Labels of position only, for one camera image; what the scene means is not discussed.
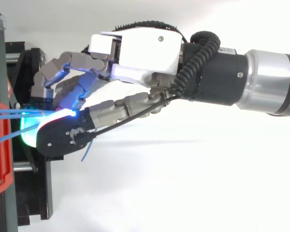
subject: red plastic frame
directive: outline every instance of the red plastic frame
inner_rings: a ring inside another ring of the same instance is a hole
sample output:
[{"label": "red plastic frame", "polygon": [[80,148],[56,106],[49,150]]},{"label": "red plastic frame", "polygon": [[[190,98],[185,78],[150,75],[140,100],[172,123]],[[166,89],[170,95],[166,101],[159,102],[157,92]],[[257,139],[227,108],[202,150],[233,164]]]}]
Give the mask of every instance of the red plastic frame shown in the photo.
[{"label": "red plastic frame", "polygon": [[[9,109],[7,105],[0,103],[0,109]],[[0,119],[0,137],[10,133],[9,119]],[[11,152],[11,140],[0,143],[0,193],[4,192],[14,181],[13,158]]]}]

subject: glowing green light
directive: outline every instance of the glowing green light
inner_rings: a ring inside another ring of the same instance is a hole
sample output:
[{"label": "glowing green light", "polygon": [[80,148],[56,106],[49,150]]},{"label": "glowing green light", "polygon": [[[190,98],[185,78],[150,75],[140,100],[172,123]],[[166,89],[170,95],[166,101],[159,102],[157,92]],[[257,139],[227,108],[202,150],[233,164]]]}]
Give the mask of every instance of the glowing green light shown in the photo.
[{"label": "glowing green light", "polygon": [[24,128],[39,124],[37,129],[22,133],[21,134],[22,140],[27,145],[31,147],[36,147],[36,137],[37,137],[38,130],[46,123],[51,122],[61,117],[65,117],[65,116],[76,116],[76,112],[69,109],[63,109],[47,116],[21,118],[21,124],[20,124],[21,130]]}]

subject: white wall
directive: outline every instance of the white wall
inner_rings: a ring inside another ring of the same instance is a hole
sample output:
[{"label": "white wall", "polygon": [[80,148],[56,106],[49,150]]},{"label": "white wall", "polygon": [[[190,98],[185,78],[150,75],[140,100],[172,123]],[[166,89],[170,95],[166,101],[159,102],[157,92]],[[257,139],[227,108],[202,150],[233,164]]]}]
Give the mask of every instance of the white wall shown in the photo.
[{"label": "white wall", "polygon": [[[0,11],[6,40],[31,42],[48,59],[139,20],[290,53],[290,0],[0,0]],[[142,90],[114,83],[88,103]],[[290,232],[290,117],[176,101],[98,137],[81,163],[83,154],[52,162],[54,215],[19,231]]]}]

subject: blue wire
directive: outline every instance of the blue wire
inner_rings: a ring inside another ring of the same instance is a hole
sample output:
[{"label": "blue wire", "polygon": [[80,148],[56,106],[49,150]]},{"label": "blue wire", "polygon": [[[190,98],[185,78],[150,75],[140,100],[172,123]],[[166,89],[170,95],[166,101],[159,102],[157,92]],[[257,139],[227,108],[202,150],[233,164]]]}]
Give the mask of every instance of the blue wire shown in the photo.
[{"label": "blue wire", "polygon": [[23,117],[42,117],[42,116],[46,116],[46,115],[49,115],[49,114],[51,114],[51,113],[45,112],[44,114],[34,113],[34,114],[27,114],[27,115],[22,115],[22,114],[18,114],[18,115],[0,115],[0,119],[15,119],[15,118],[23,118]]},{"label": "blue wire", "polygon": [[81,162],[86,158],[86,156],[87,156],[87,154],[88,154],[88,152],[89,152],[89,150],[91,148],[92,143],[93,143],[93,139],[90,141],[89,146],[88,146],[88,148],[86,150],[86,153],[85,153],[85,155],[81,159]]},{"label": "blue wire", "polygon": [[[54,113],[54,111],[44,110],[45,113]],[[26,109],[0,109],[0,114],[20,114],[20,113],[41,113],[41,110],[26,110]]]},{"label": "blue wire", "polygon": [[24,132],[27,132],[27,131],[31,131],[31,130],[34,130],[34,129],[36,129],[36,128],[38,128],[38,124],[36,124],[36,125],[34,125],[34,126],[31,126],[31,127],[24,128],[23,130],[18,130],[18,131],[16,131],[16,132],[13,132],[13,133],[7,134],[7,135],[5,135],[5,136],[3,136],[3,137],[0,138],[0,143],[1,143],[1,142],[4,142],[4,141],[7,140],[7,139],[14,138],[14,137],[20,135],[21,133],[24,133]]}]

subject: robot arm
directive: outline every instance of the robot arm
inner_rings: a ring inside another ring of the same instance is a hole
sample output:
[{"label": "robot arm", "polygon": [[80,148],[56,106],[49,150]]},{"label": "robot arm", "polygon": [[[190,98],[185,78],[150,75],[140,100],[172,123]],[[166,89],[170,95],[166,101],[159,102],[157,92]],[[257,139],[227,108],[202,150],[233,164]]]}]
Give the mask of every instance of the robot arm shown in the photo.
[{"label": "robot arm", "polygon": [[85,74],[58,85],[61,91],[54,108],[80,109],[106,80],[139,84],[151,91],[44,123],[37,133],[37,149],[50,157],[80,150],[99,134],[158,113],[174,99],[237,104],[241,109],[290,116],[290,55],[257,50],[240,55],[234,49],[219,48],[220,41],[211,32],[196,33],[191,43],[182,40],[186,41],[169,25],[136,23],[93,35],[86,54],[63,53],[43,66],[31,92],[40,108],[40,103],[52,103],[50,86],[69,69]]}]

